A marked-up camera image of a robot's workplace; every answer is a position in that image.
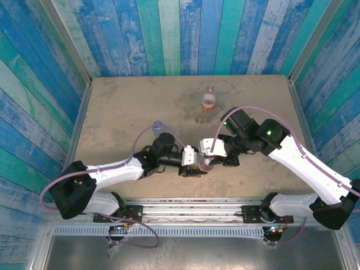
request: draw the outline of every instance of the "small bottle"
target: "small bottle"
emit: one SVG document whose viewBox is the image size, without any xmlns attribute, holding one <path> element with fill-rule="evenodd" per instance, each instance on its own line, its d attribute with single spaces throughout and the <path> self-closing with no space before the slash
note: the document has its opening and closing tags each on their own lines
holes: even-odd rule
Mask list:
<svg viewBox="0 0 360 270">
<path fill-rule="evenodd" d="M 160 134 L 166 132 L 166 127 L 162 125 L 161 121 L 155 121 L 154 125 L 156 125 L 156 126 L 154 126 L 152 128 L 152 131 L 153 131 L 155 139 L 156 139 L 160 136 Z"/>
<path fill-rule="evenodd" d="M 211 111 L 215 108 L 216 97 L 213 95 L 214 86 L 210 84 L 207 93 L 202 96 L 201 106 L 206 111 Z"/>
</svg>

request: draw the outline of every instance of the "black bracket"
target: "black bracket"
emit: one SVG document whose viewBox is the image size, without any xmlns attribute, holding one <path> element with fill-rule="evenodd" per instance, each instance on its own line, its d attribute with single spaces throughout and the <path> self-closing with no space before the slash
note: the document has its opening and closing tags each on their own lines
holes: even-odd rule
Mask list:
<svg viewBox="0 0 360 270">
<path fill-rule="evenodd" d="M 266 222 L 266 220 L 262 218 L 259 205 L 244 205 L 241 207 L 241 211 L 241 216 L 245 224 L 263 223 L 271 226 L 272 223 L 286 223 L 284 217 L 278 217 L 276 215 L 274 215 L 274 221 Z M 288 215 L 286 217 L 288 223 L 294 222 L 292 215 Z"/>
</svg>

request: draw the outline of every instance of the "wooden plank wall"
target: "wooden plank wall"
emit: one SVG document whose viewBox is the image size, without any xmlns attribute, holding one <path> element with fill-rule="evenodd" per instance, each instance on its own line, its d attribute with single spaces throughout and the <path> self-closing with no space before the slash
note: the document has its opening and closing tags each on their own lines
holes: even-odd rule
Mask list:
<svg viewBox="0 0 360 270">
<path fill-rule="evenodd" d="M 360 0 L 342 2 L 295 85 L 319 158 L 360 178 Z M 360 249 L 360 214 L 347 224 Z"/>
<path fill-rule="evenodd" d="M 289 74 L 330 0 L 52 0 L 91 77 Z"/>
<path fill-rule="evenodd" d="M 39 0 L 0 0 L 0 269 L 26 268 L 85 87 Z"/>
</svg>

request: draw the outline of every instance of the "metal floor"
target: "metal floor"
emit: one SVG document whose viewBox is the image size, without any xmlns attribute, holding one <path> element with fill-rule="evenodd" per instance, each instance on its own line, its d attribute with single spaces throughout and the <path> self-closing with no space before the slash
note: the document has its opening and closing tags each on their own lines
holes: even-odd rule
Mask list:
<svg viewBox="0 0 360 270">
<path fill-rule="evenodd" d="M 298 228 L 289 228 L 284 239 Z M 134 237 L 136 243 L 152 245 L 152 237 Z M 122 246 L 111 260 L 108 241 L 99 236 L 54 236 L 47 270 L 283 270 L 346 269 L 333 231 L 307 228 L 296 241 L 276 247 L 246 238 L 162 237 L 153 250 Z"/>
</svg>

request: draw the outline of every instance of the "cable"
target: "cable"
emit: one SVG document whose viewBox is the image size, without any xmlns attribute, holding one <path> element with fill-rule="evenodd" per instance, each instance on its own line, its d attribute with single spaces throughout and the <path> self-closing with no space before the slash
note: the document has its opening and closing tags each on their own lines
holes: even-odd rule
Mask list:
<svg viewBox="0 0 360 270">
<path fill-rule="evenodd" d="M 297 232 L 297 234 L 295 234 L 292 238 L 288 239 L 288 240 L 285 240 L 285 241 L 281 241 L 281 242 L 272 242 L 270 241 L 269 239 L 267 239 L 265 236 L 264 236 L 264 240 L 266 242 L 268 242 L 268 244 L 272 244 L 272 245 L 282 245 L 282 244 L 288 244 L 290 242 L 293 242 L 295 241 L 297 238 L 299 238 L 299 236 L 303 233 L 304 229 L 305 229 L 305 224 L 306 224 L 306 220 L 307 218 L 305 217 L 304 218 L 304 221 L 303 221 L 303 225 L 301 226 L 300 230 Z"/>
<path fill-rule="evenodd" d="M 123 222 L 128 222 L 128 223 L 137 223 L 140 224 L 141 226 L 144 226 L 145 228 L 149 229 L 156 237 L 156 244 L 153 246 L 145 246 L 145 245 L 140 245 L 140 244 L 136 244 L 136 243 L 132 243 L 132 242 L 125 242 L 125 241 L 119 241 L 119 243 L 124 244 L 124 245 L 129 245 L 129 246 L 136 246 L 137 248 L 143 248 L 143 249 L 154 249 L 157 248 L 159 246 L 160 243 L 160 239 L 159 239 L 159 235 L 155 232 L 155 230 L 153 228 L 151 228 L 150 226 L 134 220 L 134 219 L 128 219 L 128 218 L 117 218 L 117 217 L 112 217 L 110 215 L 105 215 L 105 214 L 99 214 L 105 218 L 109 218 L 109 219 L 116 219 L 118 221 L 123 221 Z M 109 234 L 108 236 L 109 241 L 111 241 L 111 234 Z"/>
<path fill-rule="evenodd" d="M 167 125 L 161 123 L 161 125 L 165 126 L 167 128 L 168 131 L 170 131 L 170 133 L 175 137 L 175 139 L 178 140 L 178 142 L 183 146 L 183 147 L 186 147 L 186 145 L 179 139 L 179 137 L 175 134 L 175 132 Z M 58 210 L 57 208 L 54 208 L 54 207 L 49 207 L 47 205 L 45 205 L 44 203 L 44 195 L 45 193 L 51 188 L 53 187 L 54 185 L 58 184 L 59 182 L 69 178 L 69 177 L 73 177 L 73 176 L 81 176 L 83 174 L 88 174 L 88 173 L 96 173 L 96 172 L 104 172 L 106 170 L 112 170 L 112 169 L 118 169 L 118 168 L 121 168 L 123 166 L 125 166 L 126 164 L 128 164 L 130 162 L 130 160 L 132 159 L 133 155 L 134 155 L 134 151 L 135 151 L 135 146 L 136 146 L 136 143 L 138 142 L 138 140 L 140 139 L 140 137 L 146 132 L 148 131 L 150 128 L 154 127 L 154 125 L 151 125 L 149 127 L 147 127 L 146 129 L 144 129 L 138 136 L 137 138 L 135 139 L 134 141 L 134 144 L 133 144 L 133 147 L 131 148 L 131 156 L 124 162 L 124 163 L 121 163 L 119 165 L 115 165 L 115 166 L 111 166 L 111 167 L 105 167 L 105 168 L 98 168 L 98 169 L 92 169 L 92 170 L 85 170 L 85 171 L 82 171 L 82 172 L 74 172 L 74 173 L 69 173 L 69 174 L 66 174 L 66 175 L 63 175 L 61 177 L 59 177 L 58 179 L 52 181 L 50 184 L 48 184 L 44 190 L 41 192 L 40 194 L 40 204 L 41 206 L 43 206 L 45 209 L 47 210 Z M 110 215 L 105 215 L 105 214 L 101 214 L 99 213 L 99 215 L 102 215 L 103 217 L 106 217 L 106 218 L 109 218 L 109 219 L 115 219 L 115 220 L 118 220 L 118 221 L 125 221 L 125 222 L 131 222 L 131 223 L 138 223 L 142 226 L 144 226 L 145 228 L 148 228 L 156 237 L 156 244 L 154 246 L 144 246 L 144 245 L 140 245 L 140 244 L 135 244 L 135 243 L 131 243 L 131 242 L 121 242 L 122 244 L 125 244 L 125 245 L 130 245 L 130 246 L 136 246 L 138 248 L 144 248 L 144 249 L 154 249 L 156 247 L 159 246 L 159 236 L 158 234 L 148 225 L 140 222 L 140 221 L 137 221 L 137 220 L 131 220 L 131 219 L 127 219 L 127 218 L 118 218 L 118 217 L 112 217 Z"/>
<path fill-rule="evenodd" d="M 256 106 L 241 106 L 241 107 L 237 107 L 233 110 L 231 110 L 225 117 L 224 119 L 221 121 L 221 124 L 218 128 L 218 130 L 216 131 L 215 137 L 214 137 L 214 141 L 213 141 L 213 145 L 211 146 L 211 150 L 210 152 L 214 151 L 214 147 L 215 147 L 215 143 L 216 143 L 216 138 L 218 138 L 219 133 L 220 133 L 220 129 L 221 127 L 223 127 L 224 123 L 226 122 L 226 120 L 235 112 L 240 111 L 242 109 L 256 109 L 256 110 L 260 110 L 263 111 L 269 115 L 271 115 L 272 117 L 275 117 L 276 119 L 278 119 L 289 131 L 290 134 L 292 135 L 292 137 L 294 138 L 295 144 L 298 147 L 300 153 L 302 154 L 303 157 L 305 157 L 305 159 L 310 162 L 315 168 L 317 168 L 320 172 L 322 172 L 323 174 L 325 174 L 326 176 L 328 176 L 331 180 L 333 180 L 339 187 L 342 187 L 344 189 L 346 189 L 347 191 L 351 192 L 352 194 L 360 197 L 360 193 L 351 189 L 350 187 L 343 185 L 343 183 L 339 180 L 337 180 L 335 177 L 333 177 L 331 174 L 329 174 L 327 171 L 325 171 L 323 168 L 321 168 L 319 165 L 317 165 L 311 158 L 308 157 L 308 155 L 305 153 L 305 151 L 302 148 L 302 145 L 300 144 L 300 141 L 298 139 L 298 137 L 296 136 L 294 130 L 290 127 L 289 124 L 287 124 L 287 122 L 285 122 L 285 120 L 283 120 L 282 118 L 280 118 L 279 116 L 277 116 L 276 114 L 265 110 L 263 108 L 260 107 L 256 107 Z"/>
<path fill-rule="evenodd" d="M 149 127 L 147 127 L 146 129 L 144 129 L 142 132 L 140 132 L 140 134 L 137 136 L 137 138 L 135 139 L 134 141 L 134 144 L 131 148 L 131 156 L 124 162 L 124 163 L 121 163 L 119 165 L 115 165 L 115 166 L 111 166 L 111 167 L 105 167 L 105 168 L 97 168 L 97 169 L 92 169 L 92 170 L 85 170 L 85 171 L 82 171 L 82 172 L 75 172 L 75 173 L 68 173 L 66 175 L 63 175 L 61 177 L 59 177 L 58 179 L 52 181 L 50 184 L 48 184 L 44 190 L 40 193 L 40 204 L 42 207 L 44 207 L 45 209 L 47 210 L 57 210 L 57 208 L 54 208 L 54 207 L 49 207 L 47 205 L 45 205 L 44 203 L 44 195 L 45 193 L 51 188 L 53 187 L 54 185 L 58 184 L 59 182 L 67 179 L 67 178 L 70 178 L 70 177 L 73 177 L 73 176 L 81 176 L 83 174 L 88 174 L 88 173 L 97 173 L 97 172 L 104 172 L 106 170 L 113 170 L 113 169 L 118 169 L 118 168 L 121 168 L 123 166 L 125 166 L 126 164 L 128 164 L 130 161 L 131 161 L 131 158 L 133 157 L 134 155 L 134 151 L 135 151 L 135 146 L 136 146 L 136 143 L 138 142 L 138 140 L 140 139 L 140 137 L 146 132 L 148 131 L 150 128 L 154 127 L 154 126 L 158 126 L 160 124 L 154 124 L 154 125 L 151 125 Z M 161 123 L 161 125 L 165 126 L 167 128 L 168 131 L 170 131 L 170 133 L 175 137 L 175 139 L 178 140 L 178 142 L 183 146 L 183 147 L 186 147 L 186 145 L 179 139 L 179 137 L 175 134 L 175 132 L 167 125 Z"/>
</svg>

